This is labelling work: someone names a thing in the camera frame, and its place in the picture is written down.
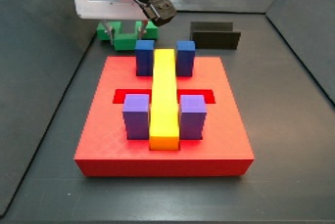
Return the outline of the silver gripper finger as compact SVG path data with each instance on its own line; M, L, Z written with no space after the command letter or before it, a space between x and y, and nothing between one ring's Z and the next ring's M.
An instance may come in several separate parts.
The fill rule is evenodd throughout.
M102 21L102 25L109 35L110 44L114 45L114 27L110 25L109 21Z
M145 34L146 34L148 22L149 22L149 21L141 21L140 30L138 30L138 40L142 40L142 37L144 37Z

